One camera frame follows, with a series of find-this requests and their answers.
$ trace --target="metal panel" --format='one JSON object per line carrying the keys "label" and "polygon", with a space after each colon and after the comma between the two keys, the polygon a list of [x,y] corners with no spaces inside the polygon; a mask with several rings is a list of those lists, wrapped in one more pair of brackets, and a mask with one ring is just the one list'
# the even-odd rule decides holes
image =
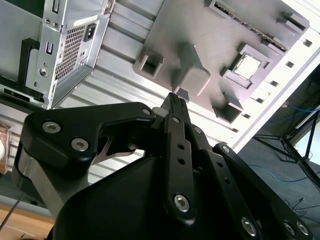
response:
{"label": "metal panel", "polygon": [[28,38],[39,39],[42,19],[5,0],[0,0],[0,9],[0,32],[5,35],[0,37],[0,75],[17,81],[21,42]]}

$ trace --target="computer tower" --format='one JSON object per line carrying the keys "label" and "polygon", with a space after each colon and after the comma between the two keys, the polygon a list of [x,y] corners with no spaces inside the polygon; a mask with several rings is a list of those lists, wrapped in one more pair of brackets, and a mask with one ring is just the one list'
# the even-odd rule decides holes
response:
{"label": "computer tower", "polygon": [[0,95],[50,109],[97,61],[115,0],[0,0]]}

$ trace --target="black stand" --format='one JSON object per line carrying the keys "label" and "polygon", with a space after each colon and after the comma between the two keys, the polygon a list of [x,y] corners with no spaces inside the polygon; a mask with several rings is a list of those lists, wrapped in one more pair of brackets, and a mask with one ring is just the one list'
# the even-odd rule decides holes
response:
{"label": "black stand", "polygon": [[[317,119],[318,119],[318,112],[316,112],[312,118],[310,119],[310,121],[312,121],[312,126],[311,126],[311,132],[310,132],[310,136],[309,136],[309,140],[308,140],[308,145],[306,147],[306,151],[305,151],[305,155],[301,156],[300,153],[295,149],[295,147],[290,143],[290,141],[288,140],[288,136],[292,137],[292,133],[288,134],[286,136],[276,136],[276,135],[263,135],[263,134],[257,134],[253,137],[254,140],[258,141],[259,143],[262,143],[263,145],[275,150],[276,152],[285,155],[286,157],[288,157],[291,160],[284,160],[284,159],[280,159],[280,161],[282,162],[286,162],[286,163],[291,163],[291,164],[298,164],[301,169],[303,170],[303,172],[306,174],[306,176],[311,180],[311,182],[315,185],[315,187],[317,188],[317,190],[320,192],[320,178],[318,177],[318,175],[312,170],[312,168],[309,166],[309,155],[310,155],[310,148],[311,148],[311,144],[312,144],[312,140],[315,134],[315,129],[316,129],[316,125],[317,125]],[[308,124],[310,121],[306,122],[305,124],[303,124],[300,128],[294,130],[294,134],[297,134],[299,131],[301,131],[301,129],[303,127],[306,126],[306,124]],[[284,151],[265,142],[262,139],[267,139],[267,140],[277,140],[280,141]]]}

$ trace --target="wooden surface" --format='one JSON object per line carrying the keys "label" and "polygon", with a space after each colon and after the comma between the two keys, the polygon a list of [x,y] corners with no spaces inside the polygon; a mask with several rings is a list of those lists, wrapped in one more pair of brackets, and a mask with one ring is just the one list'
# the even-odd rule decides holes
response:
{"label": "wooden surface", "polygon": [[[11,207],[0,203],[0,222],[5,219]],[[0,240],[44,240],[53,224],[54,220],[50,217],[16,208],[0,232]]]}

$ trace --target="vent grille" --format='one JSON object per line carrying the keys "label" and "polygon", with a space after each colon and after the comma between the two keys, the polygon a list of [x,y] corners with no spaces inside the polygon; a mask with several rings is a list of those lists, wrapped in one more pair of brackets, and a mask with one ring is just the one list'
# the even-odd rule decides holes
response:
{"label": "vent grille", "polygon": [[79,26],[67,32],[62,62],[56,67],[55,79],[60,80],[75,68],[81,41],[86,26]]}

